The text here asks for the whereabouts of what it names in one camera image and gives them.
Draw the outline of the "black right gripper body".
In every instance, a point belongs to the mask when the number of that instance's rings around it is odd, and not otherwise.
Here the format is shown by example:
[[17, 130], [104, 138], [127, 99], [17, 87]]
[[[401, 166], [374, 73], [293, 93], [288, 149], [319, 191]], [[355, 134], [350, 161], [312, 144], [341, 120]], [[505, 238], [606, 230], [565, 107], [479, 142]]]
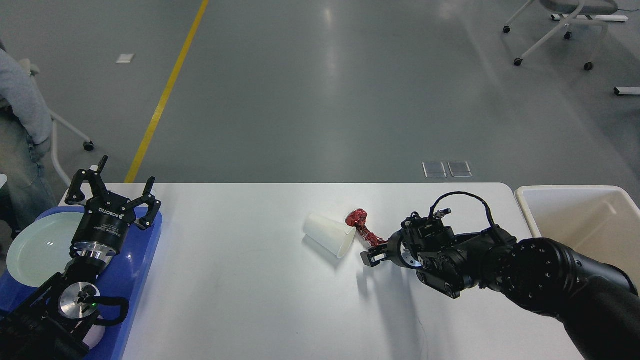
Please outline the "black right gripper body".
[[416, 269], [416, 260], [405, 244], [402, 230], [393, 233], [387, 242], [387, 258], [394, 265], [405, 269]]

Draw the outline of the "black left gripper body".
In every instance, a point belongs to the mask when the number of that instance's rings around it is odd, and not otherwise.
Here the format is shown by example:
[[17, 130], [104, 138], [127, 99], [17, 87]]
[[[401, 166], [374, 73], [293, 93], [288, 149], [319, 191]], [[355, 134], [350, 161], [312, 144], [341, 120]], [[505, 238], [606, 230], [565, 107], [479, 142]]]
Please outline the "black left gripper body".
[[131, 225], [137, 219], [135, 210], [125, 206], [107, 209], [97, 202], [87, 202], [78, 228], [71, 239], [71, 257], [83, 252], [118, 256], [124, 246]]

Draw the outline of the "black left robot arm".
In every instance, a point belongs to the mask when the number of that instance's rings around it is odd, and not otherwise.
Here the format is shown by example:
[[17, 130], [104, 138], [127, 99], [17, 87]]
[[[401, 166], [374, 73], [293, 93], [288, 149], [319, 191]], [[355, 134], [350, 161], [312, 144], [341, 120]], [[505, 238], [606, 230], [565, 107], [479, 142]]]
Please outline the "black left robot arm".
[[66, 192], [67, 205], [83, 207], [71, 239], [70, 261], [54, 273], [15, 310], [1, 320], [3, 360], [82, 360], [94, 326], [113, 327], [126, 321], [130, 301], [107, 296], [98, 279], [124, 247], [131, 226], [153, 227], [162, 202], [153, 194], [149, 177], [142, 194], [130, 199], [107, 189], [104, 156], [94, 170], [76, 172]]

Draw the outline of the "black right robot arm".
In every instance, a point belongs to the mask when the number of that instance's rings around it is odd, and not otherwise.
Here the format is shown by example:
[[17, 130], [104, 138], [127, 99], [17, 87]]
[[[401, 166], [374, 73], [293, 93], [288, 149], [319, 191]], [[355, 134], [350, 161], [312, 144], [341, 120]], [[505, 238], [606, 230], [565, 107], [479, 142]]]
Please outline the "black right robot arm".
[[639, 290], [626, 272], [550, 238], [517, 240], [480, 203], [488, 228], [467, 234], [443, 223], [451, 210], [438, 209], [438, 202], [426, 217], [412, 212], [387, 240], [368, 230], [363, 209], [345, 222], [368, 242], [361, 253], [368, 267], [389, 261], [412, 269], [423, 285], [451, 299], [474, 287], [501, 293], [562, 323], [586, 360], [639, 358]]

